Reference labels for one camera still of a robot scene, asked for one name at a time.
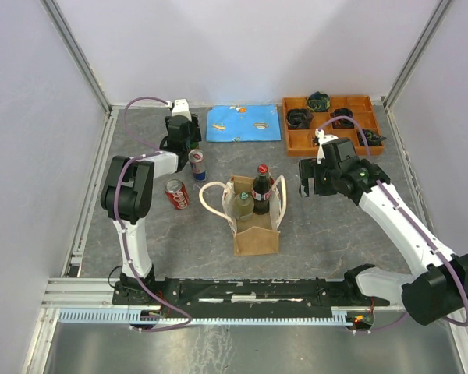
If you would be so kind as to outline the glass cola bottle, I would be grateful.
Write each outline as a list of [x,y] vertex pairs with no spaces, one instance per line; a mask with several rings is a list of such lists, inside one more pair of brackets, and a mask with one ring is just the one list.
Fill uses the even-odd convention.
[[266,164],[259,164],[257,167],[257,177],[252,184],[252,197],[254,201],[253,211],[255,214],[263,215],[270,210],[272,180],[269,175],[269,168]]

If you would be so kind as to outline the clear glass soda bottle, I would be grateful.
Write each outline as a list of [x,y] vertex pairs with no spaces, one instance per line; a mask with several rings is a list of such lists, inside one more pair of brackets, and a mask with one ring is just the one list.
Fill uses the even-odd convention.
[[238,221],[248,221],[254,214],[254,199],[249,192],[236,195],[233,214]]

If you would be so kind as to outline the watermelon print canvas bag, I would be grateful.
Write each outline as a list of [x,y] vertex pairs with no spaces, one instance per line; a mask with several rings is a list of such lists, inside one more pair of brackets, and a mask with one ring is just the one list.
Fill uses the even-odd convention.
[[[211,213],[227,220],[233,236],[234,254],[237,256],[270,255],[279,252],[279,226],[287,209],[287,188],[285,177],[278,176],[271,186],[269,212],[254,214],[248,221],[239,221],[234,216],[235,197],[250,192],[253,179],[232,175],[226,182],[209,182],[199,191],[202,206]],[[222,189],[222,210],[211,207],[204,199],[207,189],[218,186]]]

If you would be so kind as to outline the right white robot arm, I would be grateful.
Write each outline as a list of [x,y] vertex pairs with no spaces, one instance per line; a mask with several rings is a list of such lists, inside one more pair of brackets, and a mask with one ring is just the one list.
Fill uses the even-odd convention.
[[300,195],[341,194],[367,213],[406,261],[409,273],[374,265],[347,273],[343,298],[359,305],[369,297],[401,305],[420,325],[445,319],[468,326],[468,255],[458,256],[420,221],[377,165],[356,154],[350,139],[315,137],[315,158],[299,162]]

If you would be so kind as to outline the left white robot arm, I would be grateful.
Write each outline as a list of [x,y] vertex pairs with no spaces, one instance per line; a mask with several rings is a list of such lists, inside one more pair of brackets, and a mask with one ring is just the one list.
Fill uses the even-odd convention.
[[157,294],[154,268],[147,250],[145,217],[151,208],[156,178],[181,171],[189,153],[199,146],[201,133],[195,114],[165,118],[168,134],[159,149],[136,157],[112,158],[101,193],[101,207],[115,225],[122,250],[120,281],[141,304]]

